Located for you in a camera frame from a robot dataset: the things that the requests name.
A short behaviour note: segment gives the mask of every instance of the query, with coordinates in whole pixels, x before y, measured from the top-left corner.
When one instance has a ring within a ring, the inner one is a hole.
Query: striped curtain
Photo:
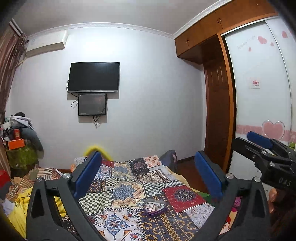
[[[0,124],[4,122],[6,101],[17,64],[25,51],[26,42],[27,35],[22,34],[19,37],[10,26],[0,38]],[[10,167],[2,140],[0,141],[0,168],[6,170],[10,175]]]

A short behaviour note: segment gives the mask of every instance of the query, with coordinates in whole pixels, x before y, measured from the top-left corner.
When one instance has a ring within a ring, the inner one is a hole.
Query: blue gripper pad
[[[265,149],[272,149],[272,142],[270,139],[259,135],[258,133],[255,132],[248,132],[247,133],[247,139],[251,142],[254,142],[255,144],[265,148]]]
[[[98,170],[101,167],[102,163],[102,156],[100,152],[96,152],[92,157],[91,160],[88,162],[87,166],[84,168],[80,176],[78,177],[75,183],[75,193],[74,198],[79,200],[80,198],[84,197],[94,180]]]
[[[195,167],[198,170],[200,176],[202,177],[202,180],[204,184],[207,186],[207,189],[210,193],[210,195],[213,198],[220,199],[223,196],[222,193],[222,182],[218,178],[218,176],[215,174],[211,166],[208,162],[211,162],[210,159],[206,160],[200,152],[197,152],[194,157]]]

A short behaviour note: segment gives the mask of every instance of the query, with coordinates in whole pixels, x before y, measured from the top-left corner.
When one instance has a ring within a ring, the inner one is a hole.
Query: white wall-mounted air conditioner
[[[31,57],[50,51],[64,49],[67,38],[68,33],[64,30],[30,39],[26,50],[26,56]]]

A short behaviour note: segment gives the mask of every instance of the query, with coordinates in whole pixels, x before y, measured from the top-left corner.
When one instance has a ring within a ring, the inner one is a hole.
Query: television
[[[78,95],[78,115],[106,115],[106,93],[84,93]]]
[[[68,93],[118,92],[119,63],[71,63]]]

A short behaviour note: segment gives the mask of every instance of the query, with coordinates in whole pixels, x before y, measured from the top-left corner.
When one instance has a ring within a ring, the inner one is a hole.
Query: bedspread
[[[164,200],[165,213],[147,217],[143,209],[147,198]],[[175,178],[157,156],[126,162],[103,160],[79,203],[109,241],[190,240],[214,209]],[[76,234],[67,215],[64,224]]]

